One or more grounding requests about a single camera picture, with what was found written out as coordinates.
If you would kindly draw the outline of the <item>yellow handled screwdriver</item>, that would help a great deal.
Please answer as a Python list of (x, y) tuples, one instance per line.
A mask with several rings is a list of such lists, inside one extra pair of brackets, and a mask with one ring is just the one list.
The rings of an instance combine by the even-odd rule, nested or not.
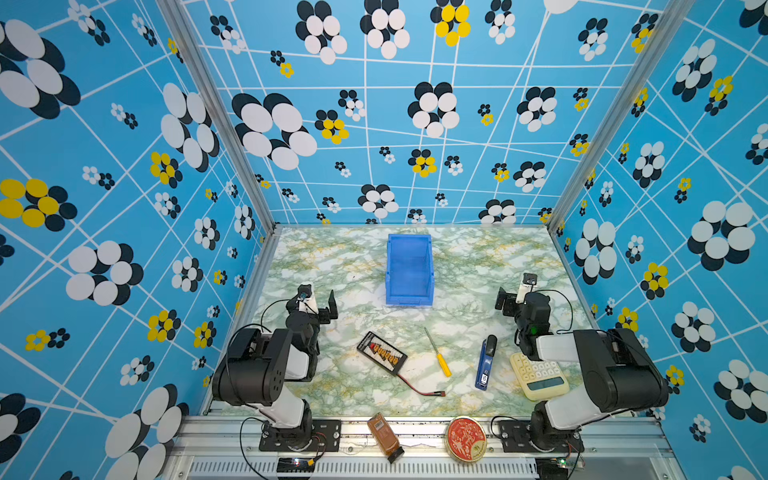
[(427, 335), (427, 338), (428, 338), (428, 340), (430, 342), (430, 345), (432, 346), (432, 348), (433, 348), (433, 350), (435, 352), (438, 364), (439, 364), (443, 374), (446, 377), (450, 378), (452, 376), (452, 372), (451, 372), (451, 370), (450, 370), (450, 368), (448, 366), (447, 361), (445, 360), (444, 356), (442, 355), (441, 351), (439, 350), (439, 348), (438, 348), (437, 344), (435, 343), (435, 341), (434, 341), (432, 335), (430, 334), (429, 330), (427, 328), (424, 328), (424, 331), (425, 331), (425, 334)]

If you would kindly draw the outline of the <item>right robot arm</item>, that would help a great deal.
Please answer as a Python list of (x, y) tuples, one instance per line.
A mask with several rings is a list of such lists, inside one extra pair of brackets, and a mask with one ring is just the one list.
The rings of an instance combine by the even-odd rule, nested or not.
[(538, 402), (528, 427), (530, 442), (553, 451), (585, 425), (611, 415), (663, 407), (669, 399), (660, 373), (629, 329), (550, 331), (550, 298), (531, 291), (520, 296), (500, 289), (495, 308), (515, 320), (515, 343), (526, 359), (520, 382), (530, 373), (546, 382), (545, 372), (561, 363), (581, 369), (582, 384)]

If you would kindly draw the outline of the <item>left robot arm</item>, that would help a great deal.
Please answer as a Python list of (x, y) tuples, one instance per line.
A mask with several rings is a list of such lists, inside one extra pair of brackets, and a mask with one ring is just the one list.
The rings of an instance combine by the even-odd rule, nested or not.
[(309, 402), (288, 383), (309, 383), (320, 355), (320, 327), (338, 318), (334, 295), (316, 304), (309, 285), (301, 285), (286, 304), (283, 328), (248, 324), (231, 337), (212, 378), (212, 396), (231, 406), (246, 406), (265, 419), (259, 450), (303, 452), (339, 450), (342, 422), (313, 417)]

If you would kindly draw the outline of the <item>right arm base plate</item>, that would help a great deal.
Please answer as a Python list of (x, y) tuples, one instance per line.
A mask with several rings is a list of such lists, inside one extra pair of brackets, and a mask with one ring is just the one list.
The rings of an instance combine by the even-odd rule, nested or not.
[(576, 430), (552, 430), (530, 421), (512, 417), (494, 417), (492, 434), (500, 440), (504, 453), (575, 455), (585, 451), (581, 435)]

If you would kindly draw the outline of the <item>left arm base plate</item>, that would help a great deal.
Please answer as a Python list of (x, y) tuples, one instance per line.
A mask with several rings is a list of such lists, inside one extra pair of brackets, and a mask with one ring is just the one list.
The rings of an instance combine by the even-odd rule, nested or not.
[(262, 432), (262, 452), (338, 452), (342, 422), (337, 419), (313, 420), (296, 428), (279, 429), (272, 425)]

